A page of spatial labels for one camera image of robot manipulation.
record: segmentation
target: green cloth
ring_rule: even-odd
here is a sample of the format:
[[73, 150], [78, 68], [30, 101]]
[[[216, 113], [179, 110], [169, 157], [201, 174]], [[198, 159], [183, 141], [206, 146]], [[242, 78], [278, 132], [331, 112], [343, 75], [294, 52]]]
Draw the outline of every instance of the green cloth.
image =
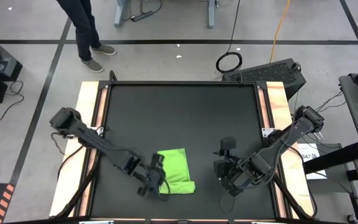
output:
[[[159, 151], [164, 156], [163, 169], [171, 194], [192, 194], [196, 190], [196, 184], [190, 180], [185, 149], [171, 149]], [[160, 194], [168, 194], [165, 183], [160, 187]]]

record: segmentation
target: shoe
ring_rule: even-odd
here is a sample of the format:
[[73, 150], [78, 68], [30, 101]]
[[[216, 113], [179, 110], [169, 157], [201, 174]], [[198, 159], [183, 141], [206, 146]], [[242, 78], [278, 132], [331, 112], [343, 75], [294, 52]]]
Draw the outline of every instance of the shoe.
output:
[[103, 66], [101, 66], [98, 62], [95, 62], [93, 59], [86, 61], [86, 62], [81, 60], [81, 63], [86, 68], [88, 68], [91, 72], [94, 72], [94, 73], [100, 73], [100, 72], [103, 72], [103, 70], [104, 70]]
[[94, 49], [93, 47], [91, 47], [92, 52], [95, 53], [102, 53], [105, 55], [115, 55], [116, 54], [116, 49], [114, 47], [110, 47], [107, 45], [101, 45], [98, 49]]

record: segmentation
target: orange wire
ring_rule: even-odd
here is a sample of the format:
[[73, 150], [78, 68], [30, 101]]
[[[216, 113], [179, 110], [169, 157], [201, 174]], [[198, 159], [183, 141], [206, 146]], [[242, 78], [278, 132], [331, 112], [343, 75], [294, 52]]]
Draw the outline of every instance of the orange wire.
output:
[[276, 48], [276, 40], [277, 40], [278, 31], [279, 31], [280, 28], [281, 28], [281, 24], [283, 23], [284, 18], [285, 18], [285, 15], [287, 14], [288, 8], [290, 7], [290, 3], [291, 3], [291, 0], [287, 0], [287, 5], [285, 6], [283, 15], [281, 16], [281, 19], [280, 19], [280, 22], [278, 23], [278, 27], [277, 27], [277, 30], [276, 30], [276, 34], [274, 35], [273, 48], [272, 48], [272, 53], [270, 54], [270, 61], [269, 61], [269, 63], [272, 63], [273, 55], [274, 55], [274, 50], [275, 50], [275, 48]]

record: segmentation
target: jeans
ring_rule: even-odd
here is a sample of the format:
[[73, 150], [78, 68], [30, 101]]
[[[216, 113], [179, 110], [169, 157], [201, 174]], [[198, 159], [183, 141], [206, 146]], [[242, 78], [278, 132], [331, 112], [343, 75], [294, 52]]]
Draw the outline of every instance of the jeans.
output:
[[80, 59], [91, 60], [90, 46], [96, 49], [101, 46], [92, 15], [91, 0], [57, 0], [57, 2], [76, 28], [75, 38]]

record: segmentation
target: table leg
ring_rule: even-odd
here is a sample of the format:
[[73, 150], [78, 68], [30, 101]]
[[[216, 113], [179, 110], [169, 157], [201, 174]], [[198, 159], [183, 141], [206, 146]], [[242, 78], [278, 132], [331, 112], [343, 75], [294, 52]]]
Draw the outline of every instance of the table leg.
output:
[[208, 28], [215, 26], [215, 0], [208, 0]]
[[114, 19], [114, 26], [119, 27], [124, 23], [124, 18], [122, 18], [127, 4], [127, 0], [117, 0], [117, 9], [116, 9], [116, 18]]
[[305, 174], [310, 174], [358, 159], [358, 142], [305, 162]]

